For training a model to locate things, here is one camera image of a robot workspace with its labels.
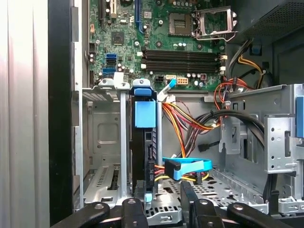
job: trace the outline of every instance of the pci slot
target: pci slot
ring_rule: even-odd
[[[98,0],[98,19],[100,21],[100,26],[103,26],[103,20],[105,18],[105,0]]]
[[[117,0],[110,0],[110,5],[111,18],[117,18]]]

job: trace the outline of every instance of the capacitor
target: capacitor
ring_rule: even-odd
[[[110,16],[110,10],[109,10],[109,9],[105,9],[105,15],[106,15],[107,17]]]

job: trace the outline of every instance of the cable tie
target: cable tie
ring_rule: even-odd
[[[232,81],[232,89],[233,89],[233,91],[235,91],[237,89],[237,81],[238,81],[237,79],[238,79],[237,76],[233,77],[233,81]]]
[[[224,101],[223,103],[222,103],[222,107],[223,108],[225,108],[225,107],[227,107],[227,106],[230,106],[231,105],[231,101]]]

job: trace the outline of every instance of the metal bracket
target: metal bracket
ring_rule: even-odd
[[[237,118],[222,118],[219,152],[240,154],[240,127],[241,124]]]
[[[303,213],[304,201],[295,200],[293,197],[279,199],[279,212],[283,214]]]
[[[296,170],[298,147],[291,134],[295,119],[282,115],[265,117],[265,170],[267,173],[287,173]]]
[[[227,30],[224,31],[212,31],[211,33],[207,32],[207,29],[205,27],[206,24],[206,14],[216,14],[226,12],[227,14]],[[204,9],[204,10],[198,10],[195,12],[195,19],[194,21],[197,24],[197,29],[195,30],[195,38],[196,40],[215,40],[215,39],[223,39],[226,42],[229,42],[236,36],[236,31],[232,31],[232,29],[237,24],[236,20],[233,20],[237,15],[236,13],[231,11],[231,7],[220,7],[220,8],[212,8],[212,9]],[[226,39],[227,34],[232,34],[233,36]]]

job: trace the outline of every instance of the orange wire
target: orange wire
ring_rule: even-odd
[[[164,169],[165,167],[160,166],[160,165],[154,165],[155,168],[159,168],[159,169]]]
[[[183,158],[185,158],[185,157],[186,157],[186,152],[185,152],[185,148],[184,148],[184,146],[183,146],[183,139],[181,138],[181,135],[179,134],[178,126],[177,126],[177,124],[176,124],[176,122],[175,122],[175,120],[174,120],[173,115],[170,113],[169,108],[166,107],[166,106],[164,106],[163,108],[164,108],[165,112],[168,114],[168,116],[170,117],[170,119],[171,119],[171,121],[172,121],[173,127],[174,127],[175,132],[176,132],[176,134],[177,134],[177,137],[178,137],[178,139],[179,139],[179,141],[180,141],[181,155],[182,155]]]

